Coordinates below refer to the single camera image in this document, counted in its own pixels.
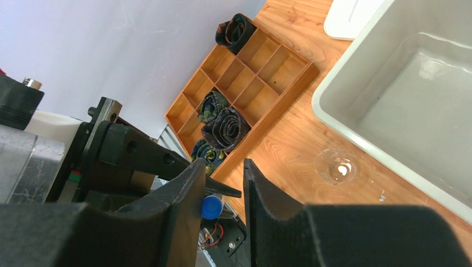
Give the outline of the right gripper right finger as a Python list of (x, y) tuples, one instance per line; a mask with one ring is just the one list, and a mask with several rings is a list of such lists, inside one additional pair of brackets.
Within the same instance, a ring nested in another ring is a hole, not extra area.
[(470, 266), (449, 224), (416, 205), (302, 204), (244, 160), (251, 266)]

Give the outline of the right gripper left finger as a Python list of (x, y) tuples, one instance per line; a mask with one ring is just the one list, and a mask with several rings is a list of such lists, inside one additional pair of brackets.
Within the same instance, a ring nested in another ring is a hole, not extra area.
[(194, 266), (202, 160), (115, 212), (87, 203), (1, 206), (2, 266)]

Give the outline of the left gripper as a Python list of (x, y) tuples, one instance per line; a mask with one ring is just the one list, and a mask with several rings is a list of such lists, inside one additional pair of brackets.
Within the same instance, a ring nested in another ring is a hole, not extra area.
[(121, 108), (102, 97), (88, 109), (91, 121), (79, 127), (66, 157), (67, 178), (52, 202), (124, 206), (148, 194), (155, 176), (170, 181), (190, 165), (121, 119)]

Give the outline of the blue cap tube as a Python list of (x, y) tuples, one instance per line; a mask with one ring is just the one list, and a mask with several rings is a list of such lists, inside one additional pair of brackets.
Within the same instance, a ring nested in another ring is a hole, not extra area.
[(216, 195), (209, 195), (203, 199), (201, 216), (207, 220), (217, 219), (223, 211), (221, 198)]

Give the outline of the clear glass beaker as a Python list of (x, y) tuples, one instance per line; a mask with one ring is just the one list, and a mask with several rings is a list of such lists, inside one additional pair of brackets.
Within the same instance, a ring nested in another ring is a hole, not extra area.
[(359, 172), (358, 163), (342, 149), (326, 149), (314, 160), (315, 173), (326, 183), (339, 185), (353, 180)]

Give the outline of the wooden organizer tray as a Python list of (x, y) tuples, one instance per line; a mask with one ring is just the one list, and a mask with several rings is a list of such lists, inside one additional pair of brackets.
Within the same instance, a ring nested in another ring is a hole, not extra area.
[(220, 92), (250, 131), (212, 173), (224, 181), (319, 75), (316, 65), (255, 22), (255, 31), (234, 54), (215, 46), (171, 104), (165, 118), (185, 153), (201, 139), (198, 111), (211, 90)]

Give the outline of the black rolled tie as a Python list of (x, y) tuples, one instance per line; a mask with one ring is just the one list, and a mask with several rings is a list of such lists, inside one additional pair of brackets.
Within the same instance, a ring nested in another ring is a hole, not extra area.
[(215, 41), (218, 45), (237, 55), (256, 29), (257, 27), (248, 17), (237, 13), (230, 21), (218, 25)]

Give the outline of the beige plastic bin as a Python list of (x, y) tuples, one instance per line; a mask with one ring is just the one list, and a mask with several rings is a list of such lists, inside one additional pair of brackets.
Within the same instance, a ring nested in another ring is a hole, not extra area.
[(319, 84), (312, 108), (471, 222), (470, 1), (384, 1)]

